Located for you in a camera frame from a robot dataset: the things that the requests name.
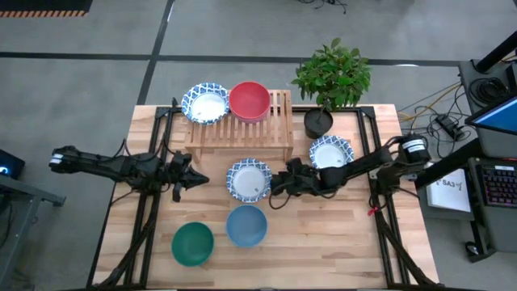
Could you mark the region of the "grey metal stand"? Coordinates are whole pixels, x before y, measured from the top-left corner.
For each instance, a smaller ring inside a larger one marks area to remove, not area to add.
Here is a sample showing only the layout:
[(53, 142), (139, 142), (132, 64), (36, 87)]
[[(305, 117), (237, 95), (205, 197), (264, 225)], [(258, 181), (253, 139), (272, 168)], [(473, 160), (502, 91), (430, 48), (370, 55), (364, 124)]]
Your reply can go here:
[(7, 285), (11, 279), (40, 203), (47, 201), (52, 203), (53, 206), (61, 207), (66, 200), (65, 196), (46, 192), (5, 175), (0, 175), (1, 194), (10, 197), (16, 208), (16, 214), (6, 236), (6, 241), (0, 247), (0, 289)]

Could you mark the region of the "green plastic bowl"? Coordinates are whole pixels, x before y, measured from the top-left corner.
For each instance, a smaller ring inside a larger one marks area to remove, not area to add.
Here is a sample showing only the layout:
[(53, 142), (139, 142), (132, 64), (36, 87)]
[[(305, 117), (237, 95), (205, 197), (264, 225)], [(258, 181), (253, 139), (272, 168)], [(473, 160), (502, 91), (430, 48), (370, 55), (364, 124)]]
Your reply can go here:
[(209, 259), (214, 246), (215, 240), (210, 228), (204, 223), (192, 221), (175, 232), (171, 253), (184, 267), (197, 267)]

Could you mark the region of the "blue plastic bowl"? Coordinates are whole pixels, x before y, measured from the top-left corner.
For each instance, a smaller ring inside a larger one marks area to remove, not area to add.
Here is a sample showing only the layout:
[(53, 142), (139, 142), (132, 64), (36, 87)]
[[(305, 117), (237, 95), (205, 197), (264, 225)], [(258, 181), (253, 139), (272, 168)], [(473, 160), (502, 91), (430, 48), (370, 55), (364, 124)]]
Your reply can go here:
[(237, 247), (255, 247), (267, 234), (265, 213), (254, 205), (240, 205), (227, 217), (225, 230), (229, 240)]

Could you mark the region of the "black mat with hazard stripes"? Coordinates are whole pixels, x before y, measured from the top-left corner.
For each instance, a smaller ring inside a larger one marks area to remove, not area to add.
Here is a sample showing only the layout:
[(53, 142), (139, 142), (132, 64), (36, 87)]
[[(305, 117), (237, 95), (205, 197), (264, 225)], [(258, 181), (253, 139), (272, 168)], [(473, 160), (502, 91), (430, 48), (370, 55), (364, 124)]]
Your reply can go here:
[(83, 17), (93, 0), (0, 0), (0, 18)]

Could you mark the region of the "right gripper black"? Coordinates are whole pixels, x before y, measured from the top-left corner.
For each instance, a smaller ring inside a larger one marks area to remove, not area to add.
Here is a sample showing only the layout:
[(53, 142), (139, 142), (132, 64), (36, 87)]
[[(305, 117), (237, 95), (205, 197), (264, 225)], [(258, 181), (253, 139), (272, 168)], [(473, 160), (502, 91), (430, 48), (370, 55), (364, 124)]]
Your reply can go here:
[(299, 158), (286, 162), (286, 171), (271, 176), (271, 195), (320, 194), (319, 171)]

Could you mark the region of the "black plant pot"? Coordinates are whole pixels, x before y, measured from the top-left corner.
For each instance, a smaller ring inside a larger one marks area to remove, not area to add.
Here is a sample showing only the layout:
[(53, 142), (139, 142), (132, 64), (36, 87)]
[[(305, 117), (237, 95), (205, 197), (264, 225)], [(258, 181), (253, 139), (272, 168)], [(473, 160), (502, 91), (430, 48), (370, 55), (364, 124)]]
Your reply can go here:
[(305, 134), (308, 138), (318, 139), (331, 129), (333, 122), (333, 117), (327, 110), (310, 109), (304, 115)]

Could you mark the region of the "blue patterned paper plate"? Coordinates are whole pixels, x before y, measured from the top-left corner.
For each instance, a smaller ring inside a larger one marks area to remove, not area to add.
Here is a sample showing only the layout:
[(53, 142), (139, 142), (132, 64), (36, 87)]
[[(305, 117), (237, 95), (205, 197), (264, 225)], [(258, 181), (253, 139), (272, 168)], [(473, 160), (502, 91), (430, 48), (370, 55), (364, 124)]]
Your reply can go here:
[(227, 170), (225, 183), (233, 198), (253, 204), (270, 194), (271, 180), (271, 169), (265, 162), (244, 158)]
[(183, 95), (181, 106), (189, 121), (215, 124), (229, 113), (229, 91), (218, 83), (202, 82)]
[(317, 169), (342, 167), (355, 159), (350, 143), (339, 136), (322, 136), (309, 147), (309, 159)]

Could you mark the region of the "green leafy plant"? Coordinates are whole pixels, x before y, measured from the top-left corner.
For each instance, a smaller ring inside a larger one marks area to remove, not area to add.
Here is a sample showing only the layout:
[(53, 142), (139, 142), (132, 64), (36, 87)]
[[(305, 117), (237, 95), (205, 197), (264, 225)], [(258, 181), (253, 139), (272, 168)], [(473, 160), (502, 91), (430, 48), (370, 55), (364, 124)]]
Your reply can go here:
[(292, 84), (301, 90), (302, 99), (314, 99), (320, 108), (333, 112), (356, 106), (369, 91), (371, 67), (357, 48), (342, 45), (337, 37), (300, 64)]

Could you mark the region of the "wooden slatted shelf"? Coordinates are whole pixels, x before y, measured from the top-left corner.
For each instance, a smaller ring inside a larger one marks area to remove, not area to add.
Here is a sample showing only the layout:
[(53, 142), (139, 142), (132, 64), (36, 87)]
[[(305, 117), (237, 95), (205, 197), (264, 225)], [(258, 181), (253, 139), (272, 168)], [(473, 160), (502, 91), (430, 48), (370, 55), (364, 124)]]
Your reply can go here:
[(208, 150), (280, 150), (288, 161), (294, 149), (291, 91), (270, 90), (271, 111), (264, 120), (247, 124), (228, 114), (213, 125), (192, 123), (187, 127), (185, 148), (198, 162)]

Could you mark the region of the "white paper pad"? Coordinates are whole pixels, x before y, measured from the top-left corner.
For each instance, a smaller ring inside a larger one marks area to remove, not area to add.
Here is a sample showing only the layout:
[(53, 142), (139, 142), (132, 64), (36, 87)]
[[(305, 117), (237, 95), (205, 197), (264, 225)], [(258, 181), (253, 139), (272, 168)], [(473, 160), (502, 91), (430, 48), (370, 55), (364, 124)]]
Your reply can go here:
[(435, 208), (471, 212), (464, 179), (439, 179), (427, 185), (427, 203)]

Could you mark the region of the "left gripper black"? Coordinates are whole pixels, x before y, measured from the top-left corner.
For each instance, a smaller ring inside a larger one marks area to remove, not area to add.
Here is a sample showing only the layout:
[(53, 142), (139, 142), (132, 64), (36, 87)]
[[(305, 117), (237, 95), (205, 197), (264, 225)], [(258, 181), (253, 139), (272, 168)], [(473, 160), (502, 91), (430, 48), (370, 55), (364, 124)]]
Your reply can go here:
[(173, 187), (172, 201), (181, 200), (180, 192), (183, 188), (188, 190), (209, 182), (206, 175), (190, 167), (191, 160), (191, 154), (175, 152), (172, 160), (166, 164), (163, 183), (168, 188)]

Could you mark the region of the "computer monitor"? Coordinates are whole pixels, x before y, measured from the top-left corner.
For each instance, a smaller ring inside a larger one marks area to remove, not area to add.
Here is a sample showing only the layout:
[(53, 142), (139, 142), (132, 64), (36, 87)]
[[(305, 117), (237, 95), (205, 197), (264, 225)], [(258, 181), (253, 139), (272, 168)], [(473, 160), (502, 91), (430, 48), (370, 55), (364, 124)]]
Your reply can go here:
[(517, 136), (517, 95), (481, 109), (468, 117), (465, 123)]

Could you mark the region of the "black power adapter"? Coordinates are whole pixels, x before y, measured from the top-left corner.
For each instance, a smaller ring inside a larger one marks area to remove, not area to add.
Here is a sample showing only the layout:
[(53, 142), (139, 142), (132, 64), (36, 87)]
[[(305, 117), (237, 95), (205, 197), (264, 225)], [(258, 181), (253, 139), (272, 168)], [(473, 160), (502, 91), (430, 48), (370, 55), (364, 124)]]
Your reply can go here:
[(456, 139), (457, 124), (449, 116), (438, 115), (435, 121), (452, 139)]

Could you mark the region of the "black backlit keyboard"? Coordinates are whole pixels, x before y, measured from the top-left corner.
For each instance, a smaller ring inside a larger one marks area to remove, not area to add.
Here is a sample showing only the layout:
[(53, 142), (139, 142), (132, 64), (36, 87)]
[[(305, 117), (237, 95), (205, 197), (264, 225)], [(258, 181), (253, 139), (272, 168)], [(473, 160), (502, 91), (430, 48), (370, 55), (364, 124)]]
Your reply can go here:
[(517, 170), (514, 167), (483, 165), (478, 171), (488, 206), (517, 208)]

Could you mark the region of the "grey cabinet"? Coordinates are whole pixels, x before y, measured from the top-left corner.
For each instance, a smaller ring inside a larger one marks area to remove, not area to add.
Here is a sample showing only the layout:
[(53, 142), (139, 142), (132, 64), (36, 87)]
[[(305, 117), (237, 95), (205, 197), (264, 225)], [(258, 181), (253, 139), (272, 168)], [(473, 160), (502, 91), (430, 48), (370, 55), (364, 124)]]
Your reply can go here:
[(476, 60), (459, 64), (460, 80), (474, 114), (517, 95), (517, 61), (502, 61), (487, 72), (475, 70)]

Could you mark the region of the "black metal post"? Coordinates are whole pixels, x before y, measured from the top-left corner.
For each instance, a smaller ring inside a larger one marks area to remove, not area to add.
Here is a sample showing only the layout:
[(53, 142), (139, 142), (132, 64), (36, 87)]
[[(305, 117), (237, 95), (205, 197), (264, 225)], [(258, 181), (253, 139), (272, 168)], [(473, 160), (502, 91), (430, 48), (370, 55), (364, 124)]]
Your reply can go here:
[(517, 49), (517, 31), (514, 31), (500, 45), (482, 58), (474, 67), (477, 72), (485, 73), (501, 61), (511, 51)]

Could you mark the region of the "black device with blue light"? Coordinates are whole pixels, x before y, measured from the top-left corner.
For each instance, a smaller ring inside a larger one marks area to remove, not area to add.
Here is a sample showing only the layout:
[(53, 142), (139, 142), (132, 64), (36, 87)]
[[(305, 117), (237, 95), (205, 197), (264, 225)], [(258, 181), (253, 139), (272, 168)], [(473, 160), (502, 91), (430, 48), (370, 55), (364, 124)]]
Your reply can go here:
[(18, 179), (24, 169), (25, 162), (13, 154), (0, 150), (0, 175)]

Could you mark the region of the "red plastic bowl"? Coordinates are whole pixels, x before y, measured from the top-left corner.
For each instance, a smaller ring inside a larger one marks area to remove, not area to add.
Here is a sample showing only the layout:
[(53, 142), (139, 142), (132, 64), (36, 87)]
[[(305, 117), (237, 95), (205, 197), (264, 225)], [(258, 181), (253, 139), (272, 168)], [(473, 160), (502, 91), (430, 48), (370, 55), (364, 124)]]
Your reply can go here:
[(262, 84), (241, 82), (229, 93), (229, 107), (234, 115), (244, 118), (266, 116), (271, 109), (271, 97)]

